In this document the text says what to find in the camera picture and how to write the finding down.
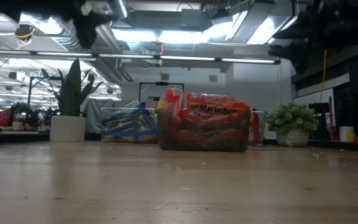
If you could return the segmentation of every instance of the table surface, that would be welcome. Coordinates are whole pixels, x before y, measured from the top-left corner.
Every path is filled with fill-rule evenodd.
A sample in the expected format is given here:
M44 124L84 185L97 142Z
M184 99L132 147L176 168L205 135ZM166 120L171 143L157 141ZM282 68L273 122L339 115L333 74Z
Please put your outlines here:
M0 223L358 223L358 152L3 144Z

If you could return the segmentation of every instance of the potted plant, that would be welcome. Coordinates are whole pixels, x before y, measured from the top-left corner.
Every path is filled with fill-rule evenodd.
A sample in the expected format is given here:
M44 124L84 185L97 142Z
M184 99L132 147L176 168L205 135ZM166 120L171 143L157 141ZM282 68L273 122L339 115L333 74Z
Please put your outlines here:
M80 117L80 106L85 98L94 93L103 83L99 82L95 87L94 75L89 74L90 70L85 72L81 80L80 61L76 59L71 65L70 71L64 77L63 73L58 70L61 78L61 88L59 92L53 89L50 82L49 74L42 69L44 77L49 81L53 94L58 100L60 116L52 116L50 125L51 141L84 141L85 136L85 118ZM81 91L81 83L88 76L88 84Z
M12 130L14 131L20 131L23 127L24 118L22 113L30 113L32 110L30 106L27 105L27 103L15 103L13 105L14 109L14 118L16 121L12 122Z
M305 146L309 142L309 131L317 129L318 120L314 110L306 105L289 103L280 105L266 119L269 131L276 132L277 142L282 146Z

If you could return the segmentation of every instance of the white plant pot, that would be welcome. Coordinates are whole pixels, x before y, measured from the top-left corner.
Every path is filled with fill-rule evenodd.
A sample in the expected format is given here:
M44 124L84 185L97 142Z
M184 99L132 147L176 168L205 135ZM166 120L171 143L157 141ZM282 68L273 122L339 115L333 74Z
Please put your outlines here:
M85 138L85 118L52 116L50 141L82 142Z
M12 122L12 130L13 131L20 131L23 127L23 122L13 121Z

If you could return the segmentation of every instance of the snake plant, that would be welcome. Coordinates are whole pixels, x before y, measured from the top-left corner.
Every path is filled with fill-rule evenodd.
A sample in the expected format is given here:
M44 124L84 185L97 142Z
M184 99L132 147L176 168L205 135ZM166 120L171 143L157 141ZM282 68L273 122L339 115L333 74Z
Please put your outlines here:
M60 78L62 80L62 84L60 87L60 91L56 92L53 89L53 85L50 82L49 74L47 71L42 69L42 73L44 78L46 78L49 82L49 85L52 87L53 94L58 100L58 105L60 109L60 115L62 116L80 116L80 106L82 102L84 102L85 98L94 93L99 86L103 82L99 82L95 87L93 87L94 83L94 75L88 73L91 71L89 69L85 72L84 78L81 80L81 68L80 68L80 60L76 59L70 67L70 71L64 77L62 71L58 69ZM88 76L88 84L81 91L81 83Z

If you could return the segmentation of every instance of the whiteboard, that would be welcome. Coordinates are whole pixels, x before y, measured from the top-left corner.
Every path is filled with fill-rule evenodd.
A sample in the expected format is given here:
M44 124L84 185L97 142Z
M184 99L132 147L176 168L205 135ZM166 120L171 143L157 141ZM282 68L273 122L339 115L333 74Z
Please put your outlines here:
M294 103L298 104L312 104L312 103L320 103L320 94L321 92L311 93L309 95L300 96L293 99ZM322 103L328 103L329 97L333 99L333 126L335 126L335 104L334 104L334 89L330 88L327 90L323 90L323 96L321 97ZM329 125L329 116L327 116L327 125Z

